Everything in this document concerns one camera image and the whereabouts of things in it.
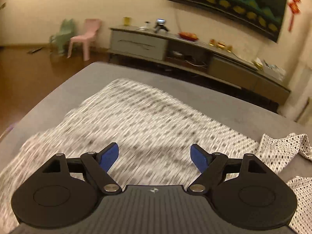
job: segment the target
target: patterned cloth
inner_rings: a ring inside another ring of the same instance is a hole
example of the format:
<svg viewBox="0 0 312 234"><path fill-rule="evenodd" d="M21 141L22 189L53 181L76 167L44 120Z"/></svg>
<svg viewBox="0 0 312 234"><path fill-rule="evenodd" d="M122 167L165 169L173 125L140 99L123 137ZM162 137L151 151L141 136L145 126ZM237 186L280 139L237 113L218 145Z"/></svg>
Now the patterned cloth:
<svg viewBox="0 0 312 234"><path fill-rule="evenodd" d="M287 182L297 196L298 206L289 226L299 234L312 233L312 178L296 176Z"/></svg>
<svg viewBox="0 0 312 234"><path fill-rule="evenodd" d="M286 140L292 138L295 143L290 145ZM111 142L118 143L120 155L109 174L121 187L188 187L200 174L190 159L193 143L230 158L253 153L275 173L298 152L311 159L305 135L291 134L282 140L264 135L259 144L161 90L118 79L70 111L57 127L28 139L1 172L0 227L9 232L17 226L10 204L13 192L55 153L79 157L99 152Z"/></svg>

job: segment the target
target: white drawer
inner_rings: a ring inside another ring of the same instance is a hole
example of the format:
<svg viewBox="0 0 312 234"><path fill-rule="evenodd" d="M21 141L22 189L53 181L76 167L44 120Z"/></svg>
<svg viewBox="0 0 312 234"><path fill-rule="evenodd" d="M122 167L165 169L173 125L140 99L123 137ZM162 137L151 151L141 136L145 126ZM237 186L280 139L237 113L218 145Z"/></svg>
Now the white drawer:
<svg viewBox="0 0 312 234"><path fill-rule="evenodd" d="M163 60L167 40L147 35L112 31L110 49L127 54Z"/></svg>

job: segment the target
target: yellow cup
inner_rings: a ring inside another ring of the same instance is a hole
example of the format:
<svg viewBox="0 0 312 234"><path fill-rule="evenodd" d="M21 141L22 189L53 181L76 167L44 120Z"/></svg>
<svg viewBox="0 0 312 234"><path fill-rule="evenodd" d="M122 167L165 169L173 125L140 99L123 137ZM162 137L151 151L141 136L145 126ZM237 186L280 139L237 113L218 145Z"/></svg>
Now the yellow cup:
<svg viewBox="0 0 312 234"><path fill-rule="evenodd" d="M124 26L131 25L131 17L124 17Z"/></svg>

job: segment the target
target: tv cabinet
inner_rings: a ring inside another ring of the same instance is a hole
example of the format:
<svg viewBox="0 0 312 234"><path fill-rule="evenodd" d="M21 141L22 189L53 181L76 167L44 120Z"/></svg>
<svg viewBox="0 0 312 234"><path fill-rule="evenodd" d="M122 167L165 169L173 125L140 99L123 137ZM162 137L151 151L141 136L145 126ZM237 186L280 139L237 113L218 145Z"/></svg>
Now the tv cabinet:
<svg viewBox="0 0 312 234"><path fill-rule="evenodd" d="M253 64L201 41L190 42L164 31L142 31L137 26L118 26L111 30L110 55L118 54L186 70L257 93L279 105L283 105L290 94L281 81L258 70ZM179 59L173 51L191 57L197 64Z"/></svg>

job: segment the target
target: baseboard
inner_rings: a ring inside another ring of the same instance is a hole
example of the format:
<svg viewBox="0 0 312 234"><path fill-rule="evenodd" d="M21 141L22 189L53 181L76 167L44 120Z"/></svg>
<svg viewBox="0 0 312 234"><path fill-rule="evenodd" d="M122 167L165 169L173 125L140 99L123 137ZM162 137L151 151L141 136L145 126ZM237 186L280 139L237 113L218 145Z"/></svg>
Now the baseboard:
<svg viewBox="0 0 312 234"><path fill-rule="evenodd" d="M2 45L3 48L39 48L39 47L49 47L53 50L57 49L55 45L50 45L49 43L16 43L16 44L5 44ZM82 49L81 45L75 45L75 48L77 49ZM101 53L104 54L107 52L108 48L104 48L104 47L95 47L95 46L91 46L90 50L92 52L97 52L97 53Z"/></svg>
<svg viewBox="0 0 312 234"><path fill-rule="evenodd" d="M15 44L4 44L3 47L7 48L39 48L47 47L49 43L15 43Z"/></svg>

